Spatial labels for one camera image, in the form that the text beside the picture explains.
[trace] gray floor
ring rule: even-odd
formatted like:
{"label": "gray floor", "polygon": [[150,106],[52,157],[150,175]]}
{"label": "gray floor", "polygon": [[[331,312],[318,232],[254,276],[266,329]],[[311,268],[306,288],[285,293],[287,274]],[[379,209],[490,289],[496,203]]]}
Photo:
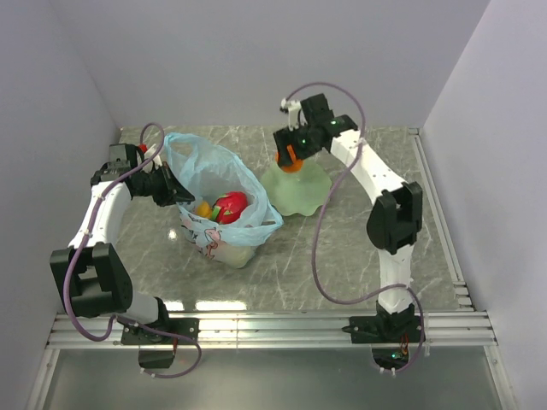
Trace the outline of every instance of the gray floor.
{"label": "gray floor", "polygon": [[[240,156],[260,178],[275,154],[273,126],[168,127],[195,133]],[[140,129],[125,128],[121,141],[137,143]],[[422,183],[404,128],[377,128],[368,141],[385,162],[408,181]],[[150,146],[157,133],[145,140]],[[343,166],[328,153],[316,160],[335,178]],[[361,186],[349,176],[331,200],[320,236],[318,267],[322,283],[339,298],[353,298],[379,286],[379,261],[365,227],[371,210]],[[262,245],[243,269],[232,269],[199,254],[183,237],[176,207],[158,208],[136,198],[127,210],[117,249],[137,290],[159,296],[171,309],[276,311],[343,308],[326,301],[311,278],[311,238],[317,215],[293,215]],[[429,310],[458,307],[452,279],[429,201],[413,255],[412,287]],[[374,301],[358,308],[372,309]]]}
{"label": "gray floor", "polygon": [[[193,352],[177,355],[179,372]],[[483,348],[432,348],[396,378],[368,348],[207,350],[181,379],[139,374],[134,350],[63,350],[47,409],[501,409]]]}

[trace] pink cartoon character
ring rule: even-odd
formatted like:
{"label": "pink cartoon character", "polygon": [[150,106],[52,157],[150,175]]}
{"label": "pink cartoon character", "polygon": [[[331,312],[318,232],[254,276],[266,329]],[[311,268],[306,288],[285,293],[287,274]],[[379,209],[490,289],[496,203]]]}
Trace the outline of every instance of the pink cartoon character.
{"label": "pink cartoon character", "polygon": [[212,255],[213,249],[217,249],[219,245],[222,245],[225,242],[221,240],[221,232],[217,231],[216,228],[206,229],[204,233],[207,240],[210,241],[210,244],[206,247],[206,255],[208,258],[214,259],[215,256]]}

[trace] light blue plastic bag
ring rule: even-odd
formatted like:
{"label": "light blue plastic bag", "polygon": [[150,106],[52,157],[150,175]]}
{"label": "light blue plastic bag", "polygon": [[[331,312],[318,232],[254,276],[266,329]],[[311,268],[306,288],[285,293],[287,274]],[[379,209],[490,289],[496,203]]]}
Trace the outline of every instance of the light blue plastic bag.
{"label": "light blue plastic bag", "polygon": [[[174,143],[190,144],[189,156],[174,149]],[[165,137],[165,149],[174,176],[196,197],[189,205],[179,204],[179,209],[183,227],[191,232],[191,240],[199,248],[205,249],[219,241],[255,247],[265,243],[283,225],[281,215],[270,204],[255,174],[230,150],[197,135],[177,132]],[[212,206],[219,196],[234,190],[244,192],[249,201],[235,222],[219,225],[193,213],[202,199]]]}

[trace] gray wall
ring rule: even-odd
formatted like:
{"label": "gray wall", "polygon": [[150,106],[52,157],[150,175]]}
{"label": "gray wall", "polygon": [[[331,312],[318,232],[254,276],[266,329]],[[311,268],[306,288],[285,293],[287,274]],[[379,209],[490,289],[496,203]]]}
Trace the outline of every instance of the gray wall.
{"label": "gray wall", "polygon": [[312,80],[370,124],[422,126],[488,0],[51,2],[123,126],[278,124]]}
{"label": "gray wall", "polygon": [[0,2],[1,408],[23,408],[56,310],[48,260],[67,246],[116,134],[47,0]]}
{"label": "gray wall", "polygon": [[456,249],[526,410],[545,409],[547,3],[492,0],[425,125]]}

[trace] white wall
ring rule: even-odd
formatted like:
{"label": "white wall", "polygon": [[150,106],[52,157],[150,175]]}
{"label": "white wall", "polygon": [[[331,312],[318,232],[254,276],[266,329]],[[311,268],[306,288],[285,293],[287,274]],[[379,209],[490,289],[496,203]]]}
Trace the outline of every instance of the white wall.
{"label": "white wall", "polygon": [[424,128],[473,299],[521,408],[547,389],[547,2],[492,0]]}
{"label": "white wall", "polygon": [[47,0],[0,2],[0,55],[0,407],[16,410],[60,307],[50,252],[78,229],[117,130]]}
{"label": "white wall", "polygon": [[422,126],[488,0],[51,2],[123,126],[277,124],[313,80],[370,124]]}

